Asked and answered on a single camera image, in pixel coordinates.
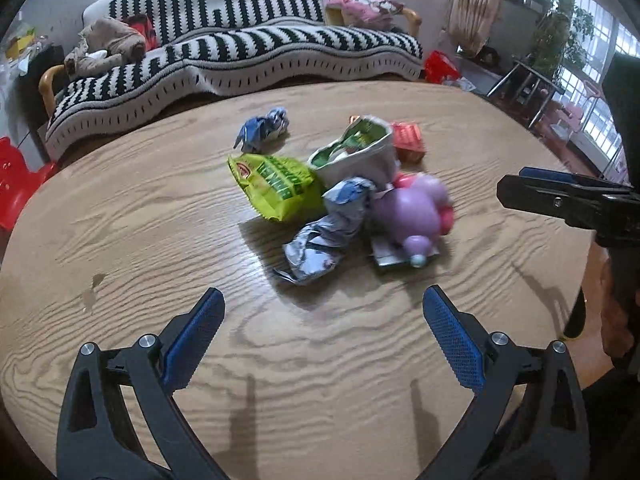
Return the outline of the person right hand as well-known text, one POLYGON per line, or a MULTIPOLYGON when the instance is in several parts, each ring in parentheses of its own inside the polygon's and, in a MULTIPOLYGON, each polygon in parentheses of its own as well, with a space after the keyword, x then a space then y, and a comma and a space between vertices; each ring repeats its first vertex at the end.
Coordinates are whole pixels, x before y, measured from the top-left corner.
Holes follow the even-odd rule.
POLYGON ((618 370, 639 375, 639 291, 634 293, 634 304, 620 298, 612 256, 603 263, 600 285, 603 351, 618 370))

